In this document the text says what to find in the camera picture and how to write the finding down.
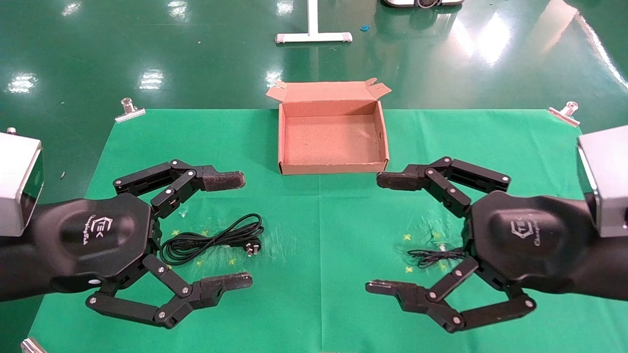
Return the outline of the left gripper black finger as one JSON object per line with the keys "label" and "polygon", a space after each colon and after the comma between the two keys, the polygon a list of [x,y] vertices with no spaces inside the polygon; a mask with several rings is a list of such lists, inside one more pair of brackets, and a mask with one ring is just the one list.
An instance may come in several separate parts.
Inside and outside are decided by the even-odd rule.
{"label": "left gripper black finger", "polygon": [[253,285],[253,277],[248,272],[205,277],[188,284],[155,255],[145,257],[143,266],[173,292],[169,302],[157,307],[117,299],[115,295],[118,286],[113,285],[107,290],[101,287],[86,300],[86,306],[101,315],[171,329],[194,310],[217,306],[227,291],[249,288]]}
{"label": "left gripper black finger", "polygon": [[217,192],[244,187],[243,172],[218,172],[212,165],[191,166],[173,159],[113,181],[116,193],[135,197],[161,190],[150,201],[155,218],[165,219],[197,191]]}

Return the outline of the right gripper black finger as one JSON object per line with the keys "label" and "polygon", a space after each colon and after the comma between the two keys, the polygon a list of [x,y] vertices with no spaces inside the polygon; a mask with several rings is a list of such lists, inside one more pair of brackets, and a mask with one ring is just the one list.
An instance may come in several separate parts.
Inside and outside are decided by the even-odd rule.
{"label": "right gripper black finger", "polygon": [[428,315],[449,333],[520,319],[536,309],[536,302],[516,286],[504,287],[508,300],[502,303],[466,311],[457,311],[449,306],[446,297],[478,268],[479,264],[473,257],[466,257],[431,288],[414,283],[372,280],[366,283],[366,290],[395,297],[401,310]]}
{"label": "right gripper black finger", "polygon": [[511,179],[493,170],[444,157],[430,164],[409,164],[401,172],[380,172],[376,181],[380,188],[385,189],[426,190],[455,217],[466,218],[471,209],[471,199],[456,184],[489,194],[493,191],[506,192]]}

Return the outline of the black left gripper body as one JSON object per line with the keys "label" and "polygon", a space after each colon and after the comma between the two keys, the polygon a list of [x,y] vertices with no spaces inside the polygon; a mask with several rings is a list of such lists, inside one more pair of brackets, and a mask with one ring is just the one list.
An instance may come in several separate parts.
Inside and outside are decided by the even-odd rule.
{"label": "black left gripper body", "polygon": [[128,276],[147,251],[153,212],[119,194],[35,208],[20,237],[1,238],[0,297],[80,293]]}

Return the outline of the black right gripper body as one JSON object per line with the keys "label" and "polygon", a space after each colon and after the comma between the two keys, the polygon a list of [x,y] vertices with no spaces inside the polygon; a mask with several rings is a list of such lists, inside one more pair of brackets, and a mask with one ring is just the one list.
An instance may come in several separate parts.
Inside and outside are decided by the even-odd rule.
{"label": "black right gripper body", "polygon": [[466,244],[496,288],[627,299],[627,239],[600,237],[586,201],[492,192],[471,206]]}

